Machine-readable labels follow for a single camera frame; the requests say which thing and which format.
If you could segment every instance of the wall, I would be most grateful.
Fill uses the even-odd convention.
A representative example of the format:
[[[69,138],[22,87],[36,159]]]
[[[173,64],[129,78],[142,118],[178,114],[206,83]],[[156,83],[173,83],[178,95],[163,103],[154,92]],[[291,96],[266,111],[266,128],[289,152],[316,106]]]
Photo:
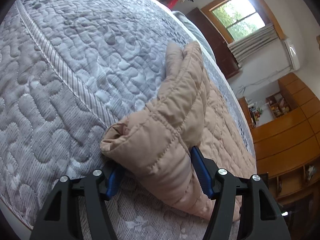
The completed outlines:
[[[202,8],[213,0],[194,1],[195,3],[190,1],[179,3],[174,9],[187,13],[194,7]],[[320,53],[316,42],[316,36],[320,34],[320,27],[305,2],[303,0],[265,0],[265,2],[272,10],[285,35],[288,36],[295,45],[301,68],[305,69],[310,66],[319,66],[320,68]],[[286,50],[279,41],[268,45],[260,52],[252,55],[252,57],[243,64],[243,72],[228,80],[235,94],[241,86],[255,83],[287,67],[289,61],[285,55]],[[286,73],[287,71],[283,71],[270,81],[247,88],[244,96]]]
[[[257,126],[259,127],[261,125],[264,125],[265,123],[271,122],[274,120],[272,113],[269,109],[269,106],[267,104],[263,104],[260,106],[261,109],[263,110],[262,114],[260,115],[259,120],[257,121]]]
[[[254,92],[252,92],[250,95],[246,97],[248,104],[257,102],[258,106],[262,106],[266,102],[266,98],[279,92],[279,84],[278,81],[274,81],[263,88],[260,88]]]
[[[296,71],[295,74],[320,99],[320,70],[314,66],[313,62],[311,62],[309,65]]]
[[[248,96],[289,73],[290,63],[283,46],[280,40],[273,41],[247,58],[242,71],[228,79],[237,98]]]

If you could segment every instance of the wooden window frame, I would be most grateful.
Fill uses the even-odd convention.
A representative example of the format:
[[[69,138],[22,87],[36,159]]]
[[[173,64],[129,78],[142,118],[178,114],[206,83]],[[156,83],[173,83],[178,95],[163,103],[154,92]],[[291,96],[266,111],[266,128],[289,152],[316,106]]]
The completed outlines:
[[[217,28],[217,30],[221,33],[227,43],[234,42],[234,38],[231,36],[226,27],[218,20],[218,18],[212,13],[212,11],[219,6],[225,4],[230,0],[214,0],[211,3],[207,4],[201,11],[209,18],[209,20],[213,23],[213,25]],[[275,30],[281,40],[285,39],[285,35],[276,20],[276,17],[270,10],[269,6],[266,4],[264,0],[249,0],[249,2],[253,5],[256,12],[260,15],[261,19],[265,23],[265,25],[272,23],[275,27]]]
[[[319,44],[319,49],[320,49],[320,35],[317,36],[317,42],[318,42],[318,44]]]

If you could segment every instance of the air conditioner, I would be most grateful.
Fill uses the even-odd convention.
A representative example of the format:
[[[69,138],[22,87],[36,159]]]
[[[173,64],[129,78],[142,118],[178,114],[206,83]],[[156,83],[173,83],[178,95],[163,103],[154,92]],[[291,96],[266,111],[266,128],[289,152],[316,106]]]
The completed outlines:
[[[297,56],[297,51],[296,51],[292,41],[289,38],[287,38],[284,40],[284,44],[285,44],[287,51],[289,53],[289,57],[291,60],[291,65],[292,65],[293,70],[298,70],[300,68],[300,63],[299,63],[299,59]]]

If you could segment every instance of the mattress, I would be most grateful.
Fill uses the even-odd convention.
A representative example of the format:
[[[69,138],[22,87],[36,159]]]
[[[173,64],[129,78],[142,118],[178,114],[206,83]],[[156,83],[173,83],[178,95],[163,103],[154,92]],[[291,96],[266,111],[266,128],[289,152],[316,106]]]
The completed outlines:
[[[0,198],[32,229],[58,178],[101,168],[104,131],[141,110],[165,78],[168,41],[196,39],[151,0],[17,0],[0,26]],[[204,66],[248,151],[240,106],[214,60]],[[84,239],[90,239],[80,198]],[[203,219],[171,208],[127,174],[106,203],[119,239],[202,239]]]

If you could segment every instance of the pink puffer jacket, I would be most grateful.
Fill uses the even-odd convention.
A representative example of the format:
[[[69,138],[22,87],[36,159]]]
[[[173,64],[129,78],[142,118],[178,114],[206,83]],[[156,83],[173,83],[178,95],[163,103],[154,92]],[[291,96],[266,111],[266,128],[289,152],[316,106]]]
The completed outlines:
[[[166,70],[157,98],[112,125],[100,147],[164,203],[209,220],[214,201],[202,192],[188,149],[198,145],[218,167],[245,178],[254,173],[255,160],[208,78],[199,44],[182,51],[169,43]],[[237,197],[234,220],[240,205]]]

